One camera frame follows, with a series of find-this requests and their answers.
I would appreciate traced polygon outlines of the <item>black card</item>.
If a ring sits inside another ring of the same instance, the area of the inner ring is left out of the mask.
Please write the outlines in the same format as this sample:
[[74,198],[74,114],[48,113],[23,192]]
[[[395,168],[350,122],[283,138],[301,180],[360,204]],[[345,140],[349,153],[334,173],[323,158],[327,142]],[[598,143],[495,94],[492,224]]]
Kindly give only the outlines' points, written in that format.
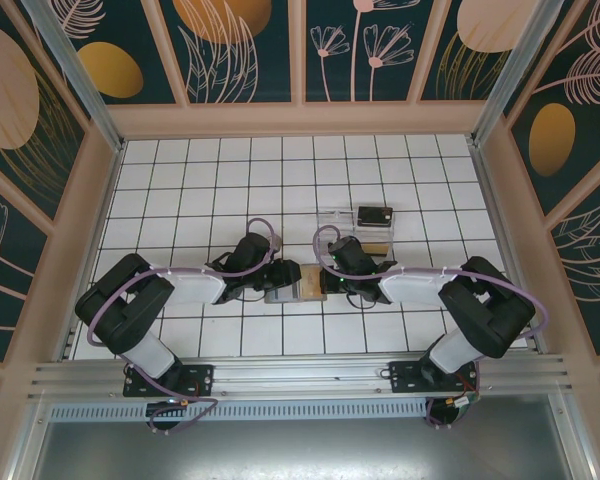
[[393,223],[393,209],[381,206],[359,206],[357,225],[359,227],[389,228]]

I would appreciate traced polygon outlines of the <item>wood pattern card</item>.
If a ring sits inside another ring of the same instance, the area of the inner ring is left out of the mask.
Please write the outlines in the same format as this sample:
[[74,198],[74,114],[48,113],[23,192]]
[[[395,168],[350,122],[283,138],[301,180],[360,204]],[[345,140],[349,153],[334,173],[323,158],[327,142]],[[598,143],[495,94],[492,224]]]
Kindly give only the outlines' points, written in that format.
[[318,264],[300,266],[300,299],[303,301],[324,301],[326,294],[322,291],[322,267]]

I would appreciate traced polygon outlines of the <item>left aluminium corner post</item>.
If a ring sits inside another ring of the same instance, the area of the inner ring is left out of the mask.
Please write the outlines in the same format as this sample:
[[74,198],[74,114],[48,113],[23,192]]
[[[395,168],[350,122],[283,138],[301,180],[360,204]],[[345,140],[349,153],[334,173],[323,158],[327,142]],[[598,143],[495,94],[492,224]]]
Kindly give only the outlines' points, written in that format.
[[57,22],[46,0],[21,0],[31,20],[38,27],[42,38],[54,58],[64,68],[82,103],[91,115],[105,140],[115,153],[119,153],[123,137],[114,124],[100,93],[91,81],[69,38]]

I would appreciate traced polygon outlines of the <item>aluminium side rail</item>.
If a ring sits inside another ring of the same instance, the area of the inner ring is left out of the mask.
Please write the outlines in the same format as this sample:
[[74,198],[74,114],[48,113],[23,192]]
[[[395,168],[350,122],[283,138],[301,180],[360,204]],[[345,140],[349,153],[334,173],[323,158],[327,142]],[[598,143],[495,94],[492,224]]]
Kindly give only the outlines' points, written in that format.
[[482,153],[482,149],[474,144],[472,138],[469,138],[469,151],[479,177],[481,189],[485,196],[487,210],[489,211],[490,219],[499,243],[499,249],[503,257],[507,277],[520,288],[523,288],[527,292],[531,292],[531,288],[527,285],[522,266],[518,259],[513,242],[512,230],[506,219],[504,207],[497,191],[496,182],[493,179],[493,175],[490,171],[488,162]]
[[73,344],[75,343],[76,331],[80,329],[81,320],[75,314],[75,304],[79,297],[88,289],[91,273],[96,262],[96,256],[99,251],[99,242],[101,240],[107,212],[111,206],[112,196],[117,185],[119,172],[126,152],[127,142],[122,141],[121,147],[112,157],[111,165],[105,177],[103,191],[99,194],[97,200],[92,201],[96,208],[94,218],[88,231],[87,245],[82,257],[80,266],[77,270],[77,276],[69,295],[68,305],[65,312],[65,318],[62,324],[62,332],[54,351],[55,363],[62,363],[71,355]]

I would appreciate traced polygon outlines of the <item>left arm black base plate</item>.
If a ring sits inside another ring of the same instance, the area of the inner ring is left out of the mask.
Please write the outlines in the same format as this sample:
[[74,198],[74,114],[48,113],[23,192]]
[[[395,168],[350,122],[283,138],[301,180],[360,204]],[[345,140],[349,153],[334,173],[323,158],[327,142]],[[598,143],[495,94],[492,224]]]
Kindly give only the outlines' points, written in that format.
[[122,395],[135,397],[209,397],[214,380],[213,365],[174,364],[161,377],[152,382],[135,368],[124,369]]

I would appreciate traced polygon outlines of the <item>grey metal sheet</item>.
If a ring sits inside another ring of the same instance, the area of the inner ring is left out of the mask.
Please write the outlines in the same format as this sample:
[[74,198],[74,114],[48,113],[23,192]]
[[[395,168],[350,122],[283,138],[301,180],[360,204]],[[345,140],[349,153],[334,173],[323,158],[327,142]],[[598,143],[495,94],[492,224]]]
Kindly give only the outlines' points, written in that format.
[[562,398],[489,397],[458,424],[420,418],[29,424],[13,480],[599,480]]

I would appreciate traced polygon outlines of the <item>grey card holder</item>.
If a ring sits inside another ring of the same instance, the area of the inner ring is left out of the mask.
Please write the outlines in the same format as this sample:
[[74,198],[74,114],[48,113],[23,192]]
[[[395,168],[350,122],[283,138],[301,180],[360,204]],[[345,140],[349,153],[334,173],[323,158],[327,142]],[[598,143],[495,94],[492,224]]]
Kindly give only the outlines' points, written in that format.
[[272,287],[264,296],[266,304],[294,303],[300,300],[301,274],[298,272],[290,275],[274,277]]

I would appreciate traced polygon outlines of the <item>clear acrylic card organizer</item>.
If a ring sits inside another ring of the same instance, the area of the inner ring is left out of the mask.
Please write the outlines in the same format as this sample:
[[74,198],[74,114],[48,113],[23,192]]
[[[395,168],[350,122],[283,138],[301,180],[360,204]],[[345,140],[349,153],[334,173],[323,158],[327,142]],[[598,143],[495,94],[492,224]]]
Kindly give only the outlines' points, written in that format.
[[394,237],[394,215],[392,226],[389,228],[359,227],[357,225],[357,209],[359,206],[355,207],[353,210],[319,211],[318,227],[322,228],[325,225],[332,225],[339,230],[341,237],[356,237],[360,241],[361,246],[365,243],[387,244],[389,246],[389,251],[385,257],[370,256],[376,263],[379,263],[383,260],[389,260],[391,258],[391,249]]

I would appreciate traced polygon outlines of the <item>aluminium front rail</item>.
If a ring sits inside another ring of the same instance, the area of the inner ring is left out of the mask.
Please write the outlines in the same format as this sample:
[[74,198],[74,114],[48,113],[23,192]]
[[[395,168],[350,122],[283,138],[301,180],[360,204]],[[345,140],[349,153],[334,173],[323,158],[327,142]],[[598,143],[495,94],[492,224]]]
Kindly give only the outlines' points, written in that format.
[[[391,395],[380,371],[392,361],[420,354],[323,354],[300,356],[191,358],[187,364],[214,366],[213,398],[218,400],[368,399]],[[121,401],[121,360],[42,363],[25,385],[31,400]],[[479,362],[480,392],[485,396],[557,394],[574,382],[556,354],[514,350],[501,359]]]

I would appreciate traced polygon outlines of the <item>right aluminium corner post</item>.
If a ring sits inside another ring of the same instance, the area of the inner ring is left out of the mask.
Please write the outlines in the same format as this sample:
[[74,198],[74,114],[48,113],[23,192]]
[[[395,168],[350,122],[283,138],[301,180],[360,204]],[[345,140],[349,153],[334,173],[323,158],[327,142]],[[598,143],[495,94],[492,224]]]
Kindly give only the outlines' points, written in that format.
[[523,78],[531,71],[531,64],[538,56],[549,32],[555,24],[560,24],[558,17],[567,1],[571,0],[537,0],[487,97],[475,126],[467,136],[468,146],[471,149],[480,149],[488,139],[516,88],[524,83]]

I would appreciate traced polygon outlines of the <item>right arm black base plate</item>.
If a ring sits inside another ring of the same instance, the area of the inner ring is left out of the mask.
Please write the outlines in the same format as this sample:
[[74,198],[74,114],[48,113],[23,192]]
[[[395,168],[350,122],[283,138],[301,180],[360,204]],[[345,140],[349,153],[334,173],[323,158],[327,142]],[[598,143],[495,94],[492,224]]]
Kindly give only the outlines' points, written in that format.
[[475,362],[455,373],[445,373],[430,362],[394,361],[388,364],[388,379],[393,393],[418,393],[458,396],[478,390]]

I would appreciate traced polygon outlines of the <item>aluminium corner post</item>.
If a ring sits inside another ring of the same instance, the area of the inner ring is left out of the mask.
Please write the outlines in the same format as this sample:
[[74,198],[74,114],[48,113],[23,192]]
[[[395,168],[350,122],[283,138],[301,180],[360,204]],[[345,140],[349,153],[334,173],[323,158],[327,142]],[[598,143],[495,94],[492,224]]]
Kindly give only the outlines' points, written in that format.
[[558,17],[567,1],[571,0],[537,0],[487,97],[475,126],[467,136],[468,146],[471,149],[480,149],[488,139],[516,88],[524,83],[523,78],[531,71],[531,64],[538,56],[549,32],[555,24],[560,24]]
[[115,153],[119,153],[123,137],[114,124],[100,93],[91,81],[69,38],[57,22],[46,0],[21,0],[31,20],[38,27],[42,38],[54,58],[64,68],[82,103],[91,115],[105,140]]

